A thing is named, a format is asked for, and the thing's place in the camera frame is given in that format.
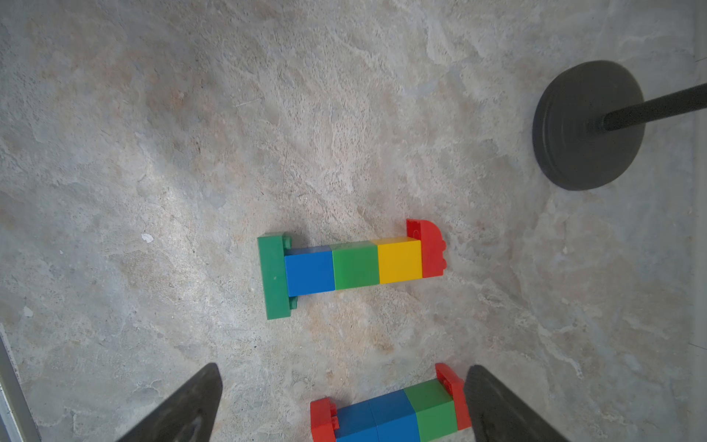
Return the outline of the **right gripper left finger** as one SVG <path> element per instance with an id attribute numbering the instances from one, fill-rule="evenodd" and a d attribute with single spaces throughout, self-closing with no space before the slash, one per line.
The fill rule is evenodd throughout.
<path id="1" fill-rule="evenodd" d="M 222 392 L 223 381 L 217 364 L 206 364 L 153 412 L 119 438 L 119 442 L 209 442 Z"/>

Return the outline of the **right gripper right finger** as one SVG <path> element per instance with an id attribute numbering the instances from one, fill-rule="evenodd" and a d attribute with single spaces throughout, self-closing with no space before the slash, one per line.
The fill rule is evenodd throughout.
<path id="1" fill-rule="evenodd" d="M 469 368 L 464 393 L 476 441 L 568 441 L 484 366 Z"/>

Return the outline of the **green small lego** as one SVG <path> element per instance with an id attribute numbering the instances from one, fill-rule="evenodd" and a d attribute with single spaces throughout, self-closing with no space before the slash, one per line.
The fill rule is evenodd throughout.
<path id="1" fill-rule="evenodd" d="M 331 245 L 336 290 L 378 285 L 379 253 L 371 241 Z"/>
<path id="2" fill-rule="evenodd" d="M 416 384 L 403 391 L 416 413 L 423 442 L 458 432 L 454 401 L 437 379 Z"/>

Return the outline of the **blue small lego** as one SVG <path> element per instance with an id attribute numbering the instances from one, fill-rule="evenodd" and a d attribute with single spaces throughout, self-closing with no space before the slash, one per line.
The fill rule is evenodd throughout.
<path id="1" fill-rule="evenodd" d="M 379 442 L 377 425 L 368 401 L 341 408 L 337 412 L 337 442 Z"/>
<path id="2" fill-rule="evenodd" d="M 416 412 L 404 390 L 373 398 L 368 403 L 380 442 L 421 441 Z"/>
<path id="3" fill-rule="evenodd" d="M 287 250 L 285 272 L 290 298 L 335 291 L 330 246 Z"/>

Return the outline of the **red long lego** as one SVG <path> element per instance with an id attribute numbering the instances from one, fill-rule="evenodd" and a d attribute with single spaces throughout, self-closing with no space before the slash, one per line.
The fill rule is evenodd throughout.
<path id="1" fill-rule="evenodd" d="M 310 404 L 310 430 L 314 442 L 335 442 L 340 428 L 336 405 L 330 398 Z"/>

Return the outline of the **green long lego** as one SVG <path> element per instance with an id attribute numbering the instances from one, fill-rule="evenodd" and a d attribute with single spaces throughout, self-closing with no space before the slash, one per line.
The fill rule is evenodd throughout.
<path id="1" fill-rule="evenodd" d="M 285 269 L 285 253 L 292 247 L 292 239 L 284 232 L 268 233 L 258 237 L 258 248 L 263 278 L 263 294 L 268 320 L 288 318 L 298 308 L 298 297 L 290 298 Z"/>

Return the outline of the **red small lego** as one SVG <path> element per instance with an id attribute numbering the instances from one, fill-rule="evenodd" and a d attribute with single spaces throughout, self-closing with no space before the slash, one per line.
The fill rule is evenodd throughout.
<path id="1" fill-rule="evenodd" d="M 447 270 L 447 243 L 438 226 L 428 220 L 407 219 L 406 229 L 409 238 L 421 241 L 423 278 L 443 276 Z"/>
<path id="2" fill-rule="evenodd" d="M 436 377 L 451 396 L 457 419 L 458 431 L 472 427 L 469 408 L 464 393 L 464 381 L 445 363 L 436 363 Z"/>

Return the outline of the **yellow small lego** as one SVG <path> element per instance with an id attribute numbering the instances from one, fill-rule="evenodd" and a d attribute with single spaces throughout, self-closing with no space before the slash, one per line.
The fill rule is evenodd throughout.
<path id="1" fill-rule="evenodd" d="M 381 285 L 423 278 L 422 242 L 399 237 L 375 239 Z"/>

